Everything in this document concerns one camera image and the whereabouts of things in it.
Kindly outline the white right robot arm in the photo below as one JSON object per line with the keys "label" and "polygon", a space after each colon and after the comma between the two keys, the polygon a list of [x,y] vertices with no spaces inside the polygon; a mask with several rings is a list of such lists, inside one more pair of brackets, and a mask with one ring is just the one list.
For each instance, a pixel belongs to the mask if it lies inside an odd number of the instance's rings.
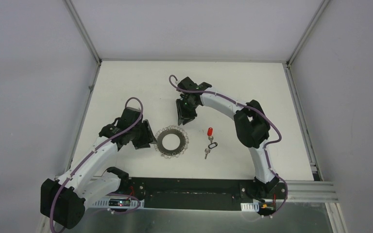
{"label": "white right robot arm", "polygon": [[268,199],[275,194],[279,178],[274,172],[266,149],[270,144],[270,129],[276,129],[265,116],[260,103],[252,100],[245,104],[218,92],[208,83],[196,84],[186,77],[174,84],[177,78],[170,75],[170,84],[180,92],[176,100],[178,125],[185,125],[197,117],[198,106],[210,107],[234,121],[236,135],[240,143],[251,154],[254,168],[254,185],[246,188],[249,197],[257,200]]}

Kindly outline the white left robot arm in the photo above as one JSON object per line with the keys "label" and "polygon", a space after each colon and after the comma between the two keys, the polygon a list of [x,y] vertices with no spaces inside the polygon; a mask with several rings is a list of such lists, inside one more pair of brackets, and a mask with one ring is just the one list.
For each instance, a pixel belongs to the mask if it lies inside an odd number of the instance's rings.
{"label": "white left robot arm", "polygon": [[106,168],[92,181],[110,158],[132,143],[135,149],[149,148],[156,143],[148,120],[141,110],[125,107],[122,115],[99,132],[88,154],[55,180],[41,185],[40,213],[66,229],[74,228],[85,211],[102,197],[114,193],[124,196],[129,189],[129,174],[117,167]]}

